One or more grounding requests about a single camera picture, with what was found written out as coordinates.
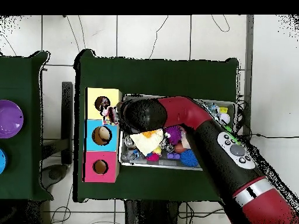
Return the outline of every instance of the circular hole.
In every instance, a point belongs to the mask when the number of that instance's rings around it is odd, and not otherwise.
[[[97,160],[92,168],[97,174],[105,174],[108,171],[108,164],[104,160]]]
[[[97,111],[102,112],[103,108],[110,106],[110,100],[108,99],[108,97],[106,96],[100,96],[98,98],[96,98],[95,101],[95,107],[97,109]]]
[[[107,145],[112,139],[112,132],[106,126],[96,127],[92,132],[92,140],[97,145]]]

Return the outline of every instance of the shape sorter box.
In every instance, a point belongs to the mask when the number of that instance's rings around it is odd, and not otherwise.
[[[122,99],[121,92],[118,89],[91,87],[85,89],[85,118],[87,125],[84,125],[82,181],[115,183],[119,174],[118,152],[120,130],[118,125],[103,125],[103,117],[95,108],[95,101],[100,96],[106,96],[110,101],[111,107],[115,107]],[[109,130],[112,137],[107,144],[98,145],[93,141],[93,131],[97,127],[104,127]],[[99,169],[96,168],[96,165],[99,163],[102,166],[106,166],[106,169],[100,169],[99,172]]]

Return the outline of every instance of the silver metal ring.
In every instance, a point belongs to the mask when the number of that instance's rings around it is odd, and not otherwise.
[[[243,207],[248,204],[250,201],[254,200],[256,197],[262,195],[263,193],[273,189],[274,187],[270,184],[270,182],[263,178],[244,190],[240,191],[235,197],[234,200]]]

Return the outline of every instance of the blue toy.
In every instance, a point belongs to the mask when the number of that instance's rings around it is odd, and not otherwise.
[[[199,162],[197,161],[195,154],[191,149],[187,149],[180,154],[180,161],[187,167],[196,167],[199,165]]]
[[[0,149],[0,174],[4,171],[4,168],[7,164],[7,158],[2,149]]]

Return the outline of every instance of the plastic bin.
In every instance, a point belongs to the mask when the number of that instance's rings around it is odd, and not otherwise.
[[[150,96],[150,95],[144,95],[144,94],[125,94],[123,97],[123,100],[130,100],[130,99],[136,99],[136,98],[158,98],[163,96]],[[234,102],[228,102],[228,101],[216,101],[216,100],[199,100],[195,99],[195,101],[199,103],[215,103],[219,107],[227,107],[228,108],[228,115],[231,117],[231,121],[229,123],[229,126],[235,131],[236,130],[236,123],[237,123],[237,116],[238,116],[238,108],[237,105]],[[126,134],[121,131],[120,132],[120,146],[119,146],[119,162],[123,166],[142,166],[142,167],[160,167],[160,168],[167,168],[167,169],[184,169],[184,170],[200,170],[203,169],[198,165],[197,167],[186,167],[183,163],[180,162],[180,160],[176,159],[168,159],[167,158],[167,151],[162,150],[162,156],[159,158],[159,161],[157,162],[150,162],[147,159],[137,159],[137,160],[122,160],[122,156],[127,152],[127,147],[124,144],[124,138],[126,137]]]

